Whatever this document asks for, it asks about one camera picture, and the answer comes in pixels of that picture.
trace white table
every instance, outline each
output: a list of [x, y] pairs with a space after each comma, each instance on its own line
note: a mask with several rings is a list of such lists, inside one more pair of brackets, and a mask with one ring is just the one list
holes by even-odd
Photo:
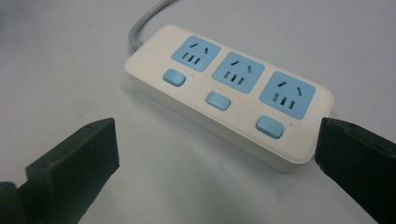
[[[0, 180], [116, 120], [120, 169], [80, 223], [375, 223], [311, 160], [283, 175], [140, 93], [124, 72], [149, 1], [0, 2]], [[175, 24], [332, 91], [332, 118], [396, 142], [396, 2], [177, 1]]]

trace socket hole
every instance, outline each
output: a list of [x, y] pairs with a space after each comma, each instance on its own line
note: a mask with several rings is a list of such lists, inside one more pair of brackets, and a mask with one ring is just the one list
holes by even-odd
[[289, 109], [293, 109], [295, 102], [291, 101], [290, 105], [289, 105]]
[[236, 79], [236, 75], [233, 75], [233, 78], [231, 78], [231, 81], [234, 82]]
[[283, 81], [283, 82], [277, 84], [277, 86], [278, 86], [278, 87], [282, 87], [282, 86], [286, 85], [286, 83], [287, 83], [286, 81]]
[[280, 102], [280, 104], [281, 104], [281, 105], [284, 105], [284, 104], [286, 103], [286, 100], [287, 100], [287, 99], [288, 99], [288, 98], [283, 97], [282, 102]]
[[242, 85], [242, 82], [244, 82], [244, 78], [242, 77], [239, 81], [238, 81], [238, 85]]
[[279, 94], [277, 94], [277, 93], [274, 95], [274, 97], [273, 97], [274, 102], [276, 102], [278, 96], [279, 96]]

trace electrical socket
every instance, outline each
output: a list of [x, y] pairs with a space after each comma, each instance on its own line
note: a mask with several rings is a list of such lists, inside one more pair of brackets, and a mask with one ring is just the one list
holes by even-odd
[[230, 52], [212, 77], [238, 91], [249, 93], [262, 75], [265, 66], [240, 54]]
[[[190, 44], [195, 43], [198, 48], [191, 49]], [[210, 57], [202, 54], [206, 47]], [[183, 59], [186, 52], [194, 58], [203, 57], [204, 60], [197, 64], [205, 61], [204, 65], [197, 69], [193, 59], [191, 62]], [[239, 62], [235, 64], [237, 67], [231, 65], [235, 61]], [[257, 79], [252, 79], [247, 88], [249, 66]], [[233, 84], [228, 82], [231, 80], [213, 78], [220, 68], [223, 69], [219, 72], [221, 79], [226, 79], [224, 72], [229, 70], [237, 74]], [[332, 93], [319, 84], [174, 25], [164, 26], [152, 36], [128, 59], [125, 70], [134, 86], [146, 95], [281, 172], [291, 172], [311, 159], [321, 120], [332, 108]], [[245, 77], [241, 83], [245, 89], [234, 87], [242, 78], [240, 76]], [[268, 94], [268, 101], [272, 101], [277, 92], [278, 97], [282, 97], [282, 93], [288, 99], [295, 94], [280, 89], [276, 85], [279, 84], [277, 77], [301, 86], [306, 98], [294, 100], [292, 107], [298, 109], [300, 102], [308, 104], [303, 106], [301, 119], [292, 117], [294, 113], [287, 115], [279, 105], [266, 104], [263, 100]], [[305, 95], [309, 90], [306, 85], [315, 87], [309, 100]]]
[[260, 100], [295, 119], [303, 119], [315, 91], [314, 86], [276, 71], [262, 91]]
[[192, 35], [172, 55], [172, 59], [195, 71], [203, 72], [219, 51], [219, 46]]

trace plug slot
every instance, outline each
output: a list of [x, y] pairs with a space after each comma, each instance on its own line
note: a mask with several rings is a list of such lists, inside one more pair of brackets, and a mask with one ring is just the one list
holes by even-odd
[[289, 105], [289, 109], [293, 109], [295, 102], [291, 101], [290, 105]]
[[286, 103], [286, 100], [287, 100], [287, 99], [288, 99], [288, 98], [283, 97], [282, 102], [280, 102], [280, 104], [281, 104], [281, 105], [284, 105], [284, 104]]
[[233, 75], [233, 78], [231, 78], [231, 82], [234, 82], [236, 77], [237, 77], [237, 75]]
[[198, 64], [199, 61], [201, 61], [200, 58], [198, 58], [197, 60], [195, 60], [195, 63], [194, 63], [194, 64]]
[[284, 85], [286, 85], [286, 84], [287, 84], [287, 82], [286, 82], [286, 81], [283, 81], [283, 82], [277, 84], [277, 86], [278, 86], [278, 87], [282, 87], [282, 86], [284, 86]]
[[273, 97], [273, 101], [276, 102], [277, 97], [279, 96], [279, 94], [275, 93], [274, 97]]
[[242, 85], [242, 82], [244, 82], [244, 78], [241, 78], [239, 81], [238, 81], [238, 85]]

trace white surface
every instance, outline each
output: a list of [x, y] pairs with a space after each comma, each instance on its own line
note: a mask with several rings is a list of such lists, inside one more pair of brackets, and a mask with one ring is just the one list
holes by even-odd
[[[192, 35], [221, 48], [203, 72], [194, 71], [172, 59], [172, 55]], [[230, 52], [243, 55], [265, 66], [265, 70], [260, 72], [260, 78], [249, 93], [237, 91], [212, 77]], [[183, 85], [175, 87], [163, 80], [163, 74], [168, 69], [175, 69], [184, 74], [186, 81]], [[125, 70], [130, 74], [134, 86], [146, 95], [285, 173], [294, 171], [311, 159], [318, 141], [321, 120], [329, 115], [333, 103], [329, 90], [317, 83], [302, 80], [291, 72], [174, 25], [164, 26], [156, 32], [128, 59]], [[316, 89], [303, 119], [295, 119], [260, 101], [259, 97], [274, 72], [299, 78]], [[230, 99], [230, 106], [222, 111], [209, 105], [205, 99], [210, 92], [218, 92]], [[257, 130], [256, 122], [263, 115], [283, 125], [284, 131], [280, 138], [275, 139]]]
[[[120, 169], [80, 223], [375, 223], [314, 161], [282, 175], [137, 91], [127, 35], [155, 4], [0, 2], [1, 180], [21, 185], [25, 166], [113, 117]], [[142, 38], [165, 24], [210, 36], [328, 87], [331, 117], [396, 142], [395, 11], [392, 0], [180, 0]]]

